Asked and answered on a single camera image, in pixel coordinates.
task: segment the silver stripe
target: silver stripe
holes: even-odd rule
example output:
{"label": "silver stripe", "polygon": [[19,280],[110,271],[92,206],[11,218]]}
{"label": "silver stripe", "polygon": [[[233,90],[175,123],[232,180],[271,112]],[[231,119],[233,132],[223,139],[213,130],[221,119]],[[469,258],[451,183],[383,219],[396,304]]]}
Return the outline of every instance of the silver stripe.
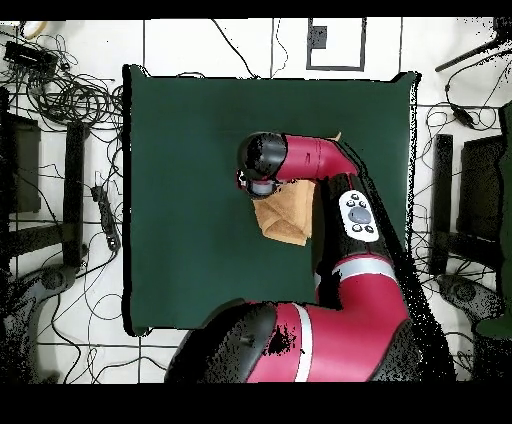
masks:
{"label": "silver stripe", "polygon": [[382,274],[396,281],[395,272],[387,262],[376,258],[357,258],[343,262],[332,270],[332,273],[340,273],[340,281],[354,275]]}
{"label": "silver stripe", "polygon": [[318,285],[320,284],[320,281],[322,280],[322,277],[320,277],[320,276],[315,272],[314,278],[315,278],[315,289],[316,289],[316,288],[318,287]]}
{"label": "silver stripe", "polygon": [[313,331],[311,329],[311,320],[306,309],[297,304],[293,304],[300,317],[301,336],[301,352],[299,357],[299,367],[295,376],[296,383],[305,383],[308,381],[309,371],[311,370],[311,360],[313,359]]}

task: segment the towel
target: towel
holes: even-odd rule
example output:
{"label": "towel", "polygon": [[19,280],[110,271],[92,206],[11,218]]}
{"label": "towel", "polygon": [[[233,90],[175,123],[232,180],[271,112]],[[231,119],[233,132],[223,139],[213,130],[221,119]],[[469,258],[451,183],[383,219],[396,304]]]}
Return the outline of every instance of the towel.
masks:
{"label": "towel", "polygon": [[[330,140],[338,141],[341,133]],[[256,220],[265,237],[305,246],[311,237],[315,183],[298,180],[283,184],[266,199],[253,200]]]}

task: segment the red robot link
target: red robot link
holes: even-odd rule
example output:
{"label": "red robot link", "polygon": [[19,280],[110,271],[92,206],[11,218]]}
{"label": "red robot link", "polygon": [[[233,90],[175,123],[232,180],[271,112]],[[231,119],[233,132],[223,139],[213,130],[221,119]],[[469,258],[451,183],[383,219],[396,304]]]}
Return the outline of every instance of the red robot link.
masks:
{"label": "red robot link", "polygon": [[223,305],[190,331],[166,382],[358,382],[420,379],[385,210],[364,165],[331,140],[261,132],[238,151],[237,183],[251,198],[293,180],[316,183],[312,280],[317,304]]}

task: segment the green mat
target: green mat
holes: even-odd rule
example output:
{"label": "green mat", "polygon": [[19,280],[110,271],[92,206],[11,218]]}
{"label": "green mat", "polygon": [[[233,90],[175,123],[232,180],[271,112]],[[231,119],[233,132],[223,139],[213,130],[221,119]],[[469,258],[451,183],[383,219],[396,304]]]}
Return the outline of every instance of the green mat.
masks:
{"label": "green mat", "polygon": [[251,200],[235,187],[236,150],[255,131],[320,137],[341,131],[405,242],[416,77],[164,78],[132,66],[125,75],[132,103],[131,325],[197,328],[217,306],[240,297],[314,301],[310,244],[264,238]]}

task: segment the black border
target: black border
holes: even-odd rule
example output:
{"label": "black border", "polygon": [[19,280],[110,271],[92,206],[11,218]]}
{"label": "black border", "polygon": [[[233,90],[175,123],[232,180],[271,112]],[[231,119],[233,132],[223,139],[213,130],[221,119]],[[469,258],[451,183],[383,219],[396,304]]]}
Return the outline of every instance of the black border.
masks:
{"label": "black border", "polygon": [[308,18],[308,45],[307,45],[307,53],[306,53],[306,70],[307,71],[356,71],[356,72],[364,72],[364,66],[365,66],[365,60],[366,60],[366,26],[367,26],[367,18],[361,18],[362,19],[362,25],[361,25],[361,49],[359,51],[359,66],[312,66],[311,65],[311,50],[313,50],[311,31],[314,28],[313,19],[314,18]]}

